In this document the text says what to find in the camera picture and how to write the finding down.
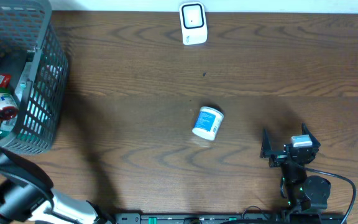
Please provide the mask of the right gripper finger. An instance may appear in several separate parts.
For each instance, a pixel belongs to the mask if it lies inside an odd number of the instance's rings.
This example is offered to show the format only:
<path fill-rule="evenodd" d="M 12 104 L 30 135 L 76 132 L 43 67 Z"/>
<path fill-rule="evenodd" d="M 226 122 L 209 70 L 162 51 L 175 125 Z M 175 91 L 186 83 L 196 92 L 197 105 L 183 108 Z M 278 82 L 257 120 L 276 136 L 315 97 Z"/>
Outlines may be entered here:
<path fill-rule="evenodd" d="M 302 130 L 302 134 L 303 135 L 308 135 L 309 138 L 311 139 L 312 145 L 313 146 L 320 146 L 320 142 L 312 135 L 312 133 L 310 132 L 310 130 L 307 128 L 305 123 L 301 124 L 301 130 Z"/>
<path fill-rule="evenodd" d="M 262 131 L 262 145 L 260 150 L 260 158 L 269 158 L 272 155 L 272 147 L 269 140 L 269 135 L 266 129 Z"/>

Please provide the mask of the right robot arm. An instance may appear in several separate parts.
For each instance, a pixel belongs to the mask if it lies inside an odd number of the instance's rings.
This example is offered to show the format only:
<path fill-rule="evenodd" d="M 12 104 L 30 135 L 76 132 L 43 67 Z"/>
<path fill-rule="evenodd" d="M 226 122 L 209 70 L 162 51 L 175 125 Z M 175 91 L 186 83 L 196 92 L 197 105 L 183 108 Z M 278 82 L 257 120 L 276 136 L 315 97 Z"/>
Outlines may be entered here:
<path fill-rule="evenodd" d="M 288 200 L 288 208 L 281 211 L 281 219 L 290 222 L 300 215 L 318 216 L 328 207 L 331 183 L 318 176 L 308 176 L 305 165 L 311 163 L 319 151 L 320 142 L 311 134 L 305 124 L 302 134 L 291 137 L 291 143 L 281 151 L 274 150 L 266 129 L 262 132 L 260 157 L 268 159 L 270 167 L 282 171 L 280 193 Z"/>

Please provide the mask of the green white pouch packet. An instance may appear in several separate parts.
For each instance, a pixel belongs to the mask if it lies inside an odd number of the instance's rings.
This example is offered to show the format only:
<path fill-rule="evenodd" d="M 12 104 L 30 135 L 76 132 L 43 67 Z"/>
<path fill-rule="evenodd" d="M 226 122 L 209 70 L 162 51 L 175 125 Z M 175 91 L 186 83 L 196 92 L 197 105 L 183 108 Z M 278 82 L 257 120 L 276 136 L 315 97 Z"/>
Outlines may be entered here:
<path fill-rule="evenodd" d="M 18 103 L 21 102 L 23 92 L 27 86 L 27 80 L 30 76 L 30 69 L 34 59 L 34 54 L 35 53 L 33 51 L 27 51 L 25 55 L 25 60 L 24 62 L 22 62 L 22 71 L 14 90 L 14 96 L 16 97 Z"/>

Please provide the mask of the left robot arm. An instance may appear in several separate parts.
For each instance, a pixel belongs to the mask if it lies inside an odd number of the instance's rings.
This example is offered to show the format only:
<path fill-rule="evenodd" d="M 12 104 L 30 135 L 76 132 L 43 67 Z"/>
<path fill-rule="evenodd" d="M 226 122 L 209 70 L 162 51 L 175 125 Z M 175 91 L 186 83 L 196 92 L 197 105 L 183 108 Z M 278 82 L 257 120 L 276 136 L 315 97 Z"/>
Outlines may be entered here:
<path fill-rule="evenodd" d="M 36 164 L 0 147 L 0 223 L 115 223 L 88 201 L 75 200 L 53 187 Z"/>

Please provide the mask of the green lid glass jar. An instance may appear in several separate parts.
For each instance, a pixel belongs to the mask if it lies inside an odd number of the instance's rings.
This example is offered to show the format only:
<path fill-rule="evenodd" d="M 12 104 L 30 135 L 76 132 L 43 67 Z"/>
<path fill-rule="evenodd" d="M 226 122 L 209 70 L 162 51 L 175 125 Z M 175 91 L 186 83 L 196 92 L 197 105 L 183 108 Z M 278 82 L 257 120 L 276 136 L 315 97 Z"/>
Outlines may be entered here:
<path fill-rule="evenodd" d="M 0 88 L 0 121 L 10 120 L 19 112 L 17 103 L 8 89 Z"/>

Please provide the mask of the white blue label container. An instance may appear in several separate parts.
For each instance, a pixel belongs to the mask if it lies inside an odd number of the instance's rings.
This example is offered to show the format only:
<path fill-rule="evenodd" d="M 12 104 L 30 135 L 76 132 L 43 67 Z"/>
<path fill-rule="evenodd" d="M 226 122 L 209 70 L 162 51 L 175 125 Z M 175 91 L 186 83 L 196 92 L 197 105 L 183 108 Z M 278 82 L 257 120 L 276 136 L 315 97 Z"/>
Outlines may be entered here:
<path fill-rule="evenodd" d="M 193 126 L 192 133 L 205 140 L 214 141 L 224 119 L 224 115 L 217 109 L 203 106 Z"/>

